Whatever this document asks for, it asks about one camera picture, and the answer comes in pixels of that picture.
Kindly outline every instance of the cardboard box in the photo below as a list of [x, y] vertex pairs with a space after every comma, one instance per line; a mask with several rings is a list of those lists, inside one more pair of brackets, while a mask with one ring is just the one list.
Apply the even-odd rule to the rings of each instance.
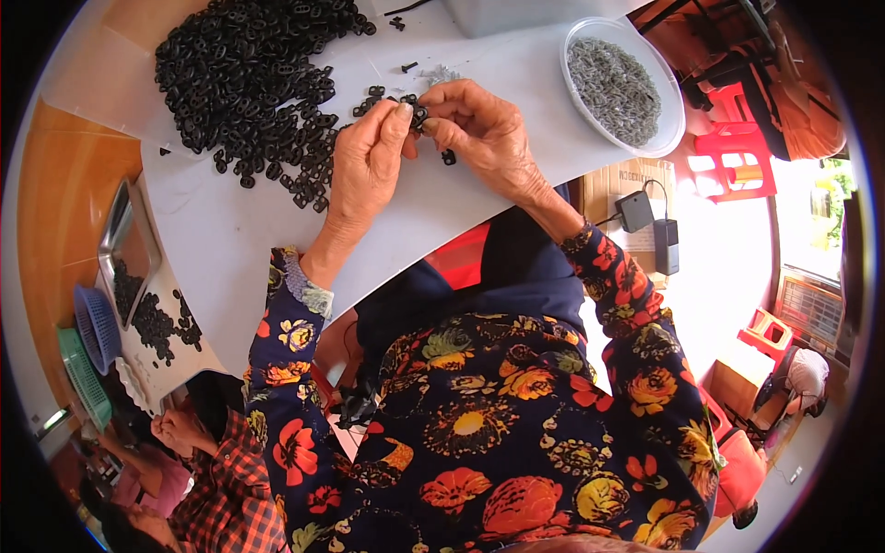
[[[581, 177], [581, 201], [579, 207], [588, 221], [597, 223], [609, 218], [609, 196], [626, 196], [640, 190], [648, 179], [655, 179], [666, 188], [666, 196], [669, 199], [667, 209], [670, 219], [676, 219], [675, 191], [673, 183], [673, 163], [664, 159], [648, 159], [636, 157], [622, 163], [608, 165], [593, 173], [587, 173]], [[652, 184], [646, 192], [649, 198], [663, 200], [664, 191], [661, 187]], [[611, 232], [618, 221], [609, 225], [603, 225], [604, 232]], [[627, 250], [636, 260], [636, 263], [647, 273], [649, 278], [658, 283], [663, 281], [663, 275], [655, 272], [655, 254], [653, 251]]]
[[734, 338], [713, 363], [710, 384], [706, 388], [723, 409], [728, 405], [738, 415], [749, 419], [756, 394], [773, 370], [774, 359]]

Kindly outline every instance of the elderly woman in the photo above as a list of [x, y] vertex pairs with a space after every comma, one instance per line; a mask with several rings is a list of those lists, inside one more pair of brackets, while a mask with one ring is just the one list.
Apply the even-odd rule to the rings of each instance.
[[[380, 387], [351, 463], [316, 404], [311, 359], [335, 276], [393, 196], [401, 154], [417, 156], [412, 107], [378, 102], [338, 135], [327, 219], [300, 259], [273, 252], [284, 284], [244, 374], [292, 550], [694, 548], [718, 466], [661, 296], [544, 179], [515, 105], [468, 80], [419, 102], [438, 149], [516, 206], [492, 219], [495, 261], [477, 287], [452, 292], [418, 263], [358, 306], [363, 371]], [[613, 396], [585, 358], [584, 289], [612, 338]]]

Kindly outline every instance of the power adapter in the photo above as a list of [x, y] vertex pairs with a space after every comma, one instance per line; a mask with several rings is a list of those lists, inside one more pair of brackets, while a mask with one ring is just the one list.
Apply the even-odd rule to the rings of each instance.
[[647, 227], [655, 219], [651, 213], [649, 195], [645, 193], [645, 190], [615, 200], [614, 208], [620, 215], [620, 224], [629, 233]]
[[661, 274], [679, 272], [679, 230], [676, 219], [658, 219], [652, 224], [655, 232], [655, 271]]

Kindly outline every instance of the wooden furniture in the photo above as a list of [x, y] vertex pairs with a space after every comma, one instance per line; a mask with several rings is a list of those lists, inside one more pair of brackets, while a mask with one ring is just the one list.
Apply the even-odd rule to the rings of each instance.
[[734, 338], [713, 364], [707, 390], [716, 403], [748, 419], [756, 394], [773, 370], [773, 359]]

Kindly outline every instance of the green plastic basket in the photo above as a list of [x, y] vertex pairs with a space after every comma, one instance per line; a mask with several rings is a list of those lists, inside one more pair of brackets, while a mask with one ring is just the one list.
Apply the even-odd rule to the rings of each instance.
[[111, 400], [104, 392], [101, 383], [96, 376], [96, 370], [89, 361], [89, 355], [83, 348], [80, 335], [73, 328], [56, 327], [58, 336], [58, 350], [65, 362], [67, 375], [77, 390], [77, 396], [86, 408], [89, 418], [98, 428], [98, 432], [104, 432], [104, 428], [111, 421]]

